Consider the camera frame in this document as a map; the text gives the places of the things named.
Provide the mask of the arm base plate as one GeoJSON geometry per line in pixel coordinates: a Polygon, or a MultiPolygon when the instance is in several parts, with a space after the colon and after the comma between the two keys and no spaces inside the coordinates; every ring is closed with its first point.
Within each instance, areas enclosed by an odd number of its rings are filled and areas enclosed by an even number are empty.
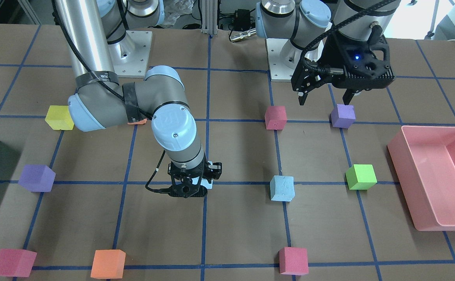
{"type": "Polygon", "coordinates": [[[290,39],[266,39],[267,59],[271,80],[290,82],[300,58],[301,50],[290,39]]]}
{"type": "Polygon", "coordinates": [[[114,72],[121,78],[143,78],[148,69],[151,31],[126,32],[119,42],[108,44],[114,72]]]}

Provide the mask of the orange foam block near arm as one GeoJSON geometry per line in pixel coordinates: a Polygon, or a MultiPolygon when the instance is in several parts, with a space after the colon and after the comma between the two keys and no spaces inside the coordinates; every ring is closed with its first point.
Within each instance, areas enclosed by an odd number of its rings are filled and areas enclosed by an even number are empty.
{"type": "Polygon", "coordinates": [[[148,120],[148,119],[142,119],[142,120],[139,120],[139,121],[127,122],[126,124],[131,125],[131,126],[134,126],[134,125],[142,125],[142,124],[146,124],[146,123],[147,123],[147,120],[148,120]]]}

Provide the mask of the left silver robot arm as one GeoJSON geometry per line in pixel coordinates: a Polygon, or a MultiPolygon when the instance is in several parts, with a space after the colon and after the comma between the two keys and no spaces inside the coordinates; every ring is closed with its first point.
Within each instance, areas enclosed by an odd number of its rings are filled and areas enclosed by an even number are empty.
{"type": "Polygon", "coordinates": [[[256,7],[259,37],[287,39],[292,89],[304,105],[310,91],[325,84],[345,89],[343,103],[355,94],[384,89],[395,80],[384,36],[398,0],[339,0],[332,12],[321,0],[262,0],[256,7]]]}

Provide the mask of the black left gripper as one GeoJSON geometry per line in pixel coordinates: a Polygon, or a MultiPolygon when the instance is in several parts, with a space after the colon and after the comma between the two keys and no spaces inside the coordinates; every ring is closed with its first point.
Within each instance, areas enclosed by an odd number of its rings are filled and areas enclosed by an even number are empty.
{"type": "Polygon", "coordinates": [[[343,104],[349,105],[356,91],[383,89],[394,80],[389,46],[383,35],[374,32],[366,41],[356,41],[335,32],[326,39],[320,59],[298,62],[291,84],[299,93],[300,106],[310,91],[328,83],[347,89],[343,104]]]}

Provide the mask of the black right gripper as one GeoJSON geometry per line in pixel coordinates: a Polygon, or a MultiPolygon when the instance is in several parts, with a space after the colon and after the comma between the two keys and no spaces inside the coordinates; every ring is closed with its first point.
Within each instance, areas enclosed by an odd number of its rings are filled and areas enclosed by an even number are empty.
{"type": "Polygon", "coordinates": [[[167,189],[167,194],[173,197],[204,197],[208,190],[201,186],[204,168],[208,168],[206,178],[218,180],[222,174],[222,162],[202,161],[193,169],[176,167],[173,163],[168,165],[167,173],[170,175],[172,185],[167,189]]]}

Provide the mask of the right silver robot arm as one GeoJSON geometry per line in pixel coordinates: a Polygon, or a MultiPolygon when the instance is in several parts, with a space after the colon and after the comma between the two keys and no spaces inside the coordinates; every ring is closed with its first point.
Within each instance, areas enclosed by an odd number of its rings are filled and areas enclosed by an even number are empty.
{"type": "Polygon", "coordinates": [[[115,36],[113,28],[126,37],[126,29],[117,21],[103,18],[120,14],[116,2],[96,0],[53,0],[54,17],[72,51],[76,77],[76,93],[67,105],[74,125],[83,132],[103,130],[142,119],[151,122],[151,129],[163,154],[171,163],[167,174],[171,186],[150,189],[174,197],[204,197],[213,180],[222,173],[220,162],[209,162],[197,134],[177,71],[170,66],[155,66],[147,70],[142,82],[120,84],[110,57],[108,39],[115,36]]]}

